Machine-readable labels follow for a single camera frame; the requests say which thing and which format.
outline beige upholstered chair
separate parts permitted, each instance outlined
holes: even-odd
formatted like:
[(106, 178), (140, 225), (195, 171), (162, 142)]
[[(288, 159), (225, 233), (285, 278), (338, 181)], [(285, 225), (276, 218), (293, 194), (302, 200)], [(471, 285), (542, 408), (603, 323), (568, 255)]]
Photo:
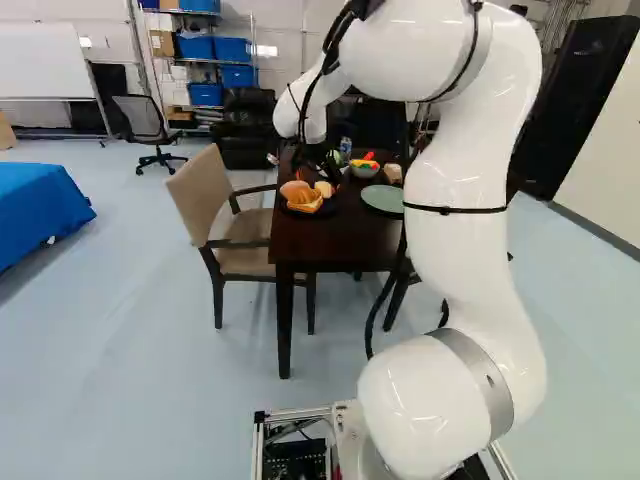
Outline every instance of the beige upholstered chair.
[[(220, 329), (225, 282), (276, 281), (275, 265), (269, 264), (268, 260), (273, 211), (270, 208), (241, 211), (237, 200), (240, 195), (275, 190), (276, 185), (234, 192), (220, 150), (212, 144), (169, 178), (167, 187), (192, 243), (200, 251), (211, 275), (215, 326)], [(224, 239), (209, 240), (213, 221), (226, 201), (234, 214), (233, 221)], [(297, 275), (295, 284), (307, 288), (307, 321), (312, 335), (315, 328), (316, 274)]]

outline blue mat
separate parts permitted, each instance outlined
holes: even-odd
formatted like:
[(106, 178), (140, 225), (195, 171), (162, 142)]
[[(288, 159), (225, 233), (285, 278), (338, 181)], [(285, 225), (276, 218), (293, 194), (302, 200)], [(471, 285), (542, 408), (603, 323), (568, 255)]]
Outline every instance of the blue mat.
[(0, 162), (0, 272), (95, 216), (64, 167)]

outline whiteboard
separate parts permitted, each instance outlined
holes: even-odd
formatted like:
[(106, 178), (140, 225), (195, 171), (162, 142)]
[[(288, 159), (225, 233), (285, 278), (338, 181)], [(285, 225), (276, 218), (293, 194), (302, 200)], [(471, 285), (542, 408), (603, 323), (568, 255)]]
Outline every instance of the whiteboard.
[(95, 98), (70, 23), (2, 23), (0, 98)]
[(0, 20), (124, 22), (129, 8), (127, 0), (0, 0)]

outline green plate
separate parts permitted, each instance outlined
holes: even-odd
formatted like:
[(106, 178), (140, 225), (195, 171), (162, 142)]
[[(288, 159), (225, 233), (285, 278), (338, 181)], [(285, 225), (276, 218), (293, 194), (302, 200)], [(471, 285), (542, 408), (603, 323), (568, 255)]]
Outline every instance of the green plate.
[(360, 198), (371, 208), (391, 215), (402, 215), (403, 192), (401, 188), (390, 185), (370, 185), (363, 188)]

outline bowl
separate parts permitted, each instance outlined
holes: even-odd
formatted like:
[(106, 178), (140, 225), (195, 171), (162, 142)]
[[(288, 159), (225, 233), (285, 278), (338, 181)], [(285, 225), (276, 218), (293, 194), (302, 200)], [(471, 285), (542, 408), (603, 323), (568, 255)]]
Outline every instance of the bowl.
[(353, 161), (350, 163), (350, 165), (351, 165), (350, 167), (351, 173), (353, 173), (356, 177), (362, 178), (365, 180), (375, 177), (380, 171), (380, 164), (377, 162), (375, 163), (375, 165), (378, 168), (356, 167), (353, 164)]

